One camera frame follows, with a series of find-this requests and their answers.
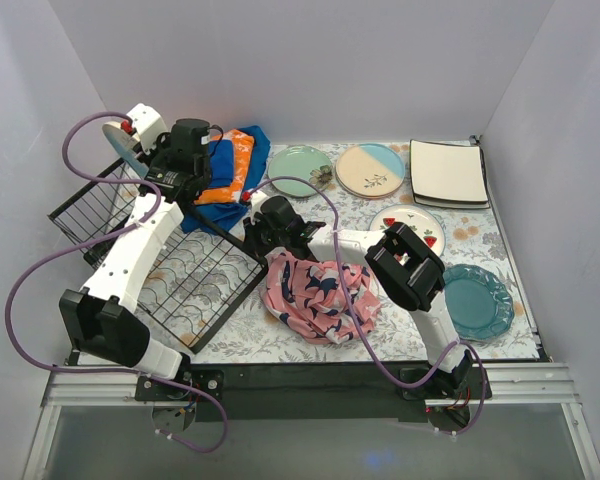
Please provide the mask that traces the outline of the mint green flower plate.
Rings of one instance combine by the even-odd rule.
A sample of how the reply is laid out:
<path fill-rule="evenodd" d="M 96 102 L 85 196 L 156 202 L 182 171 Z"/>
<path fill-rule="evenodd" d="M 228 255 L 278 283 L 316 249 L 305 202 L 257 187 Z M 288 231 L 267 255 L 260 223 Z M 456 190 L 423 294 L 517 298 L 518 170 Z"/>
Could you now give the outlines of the mint green flower plate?
<path fill-rule="evenodd" d="M 297 179 L 322 190 L 333 179 L 333 166 L 322 151 L 311 146 L 297 145 L 277 153 L 269 162 L 267 175 L 269 178 L 276 178 L 272 184 L 283 194 L 306 198 L 315 195 L 316 191 Z"/>

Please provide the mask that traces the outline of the cream round plate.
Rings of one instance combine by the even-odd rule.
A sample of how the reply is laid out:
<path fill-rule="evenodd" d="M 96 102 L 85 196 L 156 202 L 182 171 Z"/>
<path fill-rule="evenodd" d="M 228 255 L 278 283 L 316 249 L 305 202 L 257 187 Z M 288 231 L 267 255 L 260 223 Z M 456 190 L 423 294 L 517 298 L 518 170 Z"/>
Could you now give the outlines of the cream round plate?
<path fill-rule="evenodd" d="M 102 132 L 115 152 L 135 172 L 139 178 L 144 178 L 149 167 L 140 160 L 143 152 L 140 138 L 137 134 L 126 133 L 121 122 L 109 121 L 102 125 Z"/>

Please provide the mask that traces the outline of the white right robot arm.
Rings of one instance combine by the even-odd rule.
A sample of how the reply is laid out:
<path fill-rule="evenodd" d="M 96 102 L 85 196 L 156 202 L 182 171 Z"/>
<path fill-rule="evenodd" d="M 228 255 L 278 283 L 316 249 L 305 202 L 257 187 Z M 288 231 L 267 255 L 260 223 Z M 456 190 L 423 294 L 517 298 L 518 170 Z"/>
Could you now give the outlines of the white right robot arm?
<path fill-rule="evenodd" d="M 343 277 L 358 265 L 372 273 L 394 304 L 407 310 L 425 345 L 430 371 L 413 383 L 393 375 L 402 389 L 429 389 L 455 397 L 468 389 L 474 356 L 460 340 L 445 299 L 441 259 L 406 224 L 360 231 L 305 221 L 283 196 L 248 191 L 241 202 L 251 207 L 243 221 L 247 252 L 263 257 L 282 248 L 297 260 L 334 261 Z"/>

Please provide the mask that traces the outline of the cream and pink plate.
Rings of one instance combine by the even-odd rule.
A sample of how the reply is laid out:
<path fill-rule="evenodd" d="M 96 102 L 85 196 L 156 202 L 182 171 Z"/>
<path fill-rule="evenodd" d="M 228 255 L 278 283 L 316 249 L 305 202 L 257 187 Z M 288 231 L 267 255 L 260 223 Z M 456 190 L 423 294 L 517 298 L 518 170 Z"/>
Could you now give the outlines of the cream and pink plate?
<path fill-rule="evenodd" d="M 342 180 L 340 179 L 340 177 L 338 176 L 337 172 L 334 173 L 334 178 L 337 180 L 338 184 L 340 185 L 340 187 L 347 193 L 358 197 L 358 198 L 363 198 L 363 199 L 367 199 L 367 200 L 380 200 L 380 199 L 384 199 L 384 198 L 388 198 L 392 195 L 394 195 L 396 192 L 398 192 L 400 190 L 400 188 L 403 186 L 403 184 L 401 184 L 398 188 L 394 189 L 393 191 L 386 193 L 384 195 L 379 195 L 379 196 L 370 196 L 370 195 L 363 195 L 360 193 L 356 193 L 353 190 L 349 189 L 348 187 L 345 186 L 345 184 L 342 182 Z"/>

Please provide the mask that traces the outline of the teal round plate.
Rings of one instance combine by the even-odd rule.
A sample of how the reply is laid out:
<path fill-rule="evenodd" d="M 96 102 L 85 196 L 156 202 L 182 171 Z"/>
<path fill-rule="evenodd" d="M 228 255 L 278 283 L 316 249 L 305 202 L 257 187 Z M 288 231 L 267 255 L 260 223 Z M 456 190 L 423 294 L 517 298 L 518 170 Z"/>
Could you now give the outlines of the teal round plate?
<path fill-rule="evenodd" d="M 486 343 L 509 331 L 514 301 L 492 272 L 458 264 L 448 268 L 443 278 L 447 309 L 461 339 Z"/>

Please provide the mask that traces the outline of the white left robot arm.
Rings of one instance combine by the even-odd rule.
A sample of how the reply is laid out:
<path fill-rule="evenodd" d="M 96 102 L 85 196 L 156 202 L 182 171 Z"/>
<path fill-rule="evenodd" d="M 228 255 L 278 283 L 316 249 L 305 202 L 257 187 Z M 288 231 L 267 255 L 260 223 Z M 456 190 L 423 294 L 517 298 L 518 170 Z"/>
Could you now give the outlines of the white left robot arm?
<path fill-rule="evenodd" d="M 75 349 L 158 378 L 173 400 L 193 386 L 190 358 L 154 339 L 136 315 L 144 283 L 166 241 L 211 181 L 211 125 L 184 118 L 172 127 L 147 106 L 110 121 L 102 131 L 135 173 L 138 188 L 123 226 L 111 231 L 110 249 L 80 290 L 66 291 L 60 312 Z"/>

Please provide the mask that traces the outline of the watermelon pattern round plate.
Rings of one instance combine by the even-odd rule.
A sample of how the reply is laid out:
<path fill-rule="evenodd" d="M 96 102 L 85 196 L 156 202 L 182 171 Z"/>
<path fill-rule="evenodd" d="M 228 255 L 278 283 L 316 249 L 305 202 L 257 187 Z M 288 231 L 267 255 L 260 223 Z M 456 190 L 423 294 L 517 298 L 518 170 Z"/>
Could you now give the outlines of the watermelon pattern round plate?
<path fill-rule="evenodd" d="M 393 205 L 374 216 L 370 229 L 385 230 L 396 222 L 407 225 L 436 255 L 442 255 L 446 246 L 444 230 L 429 212 L 413 205 Z"/>

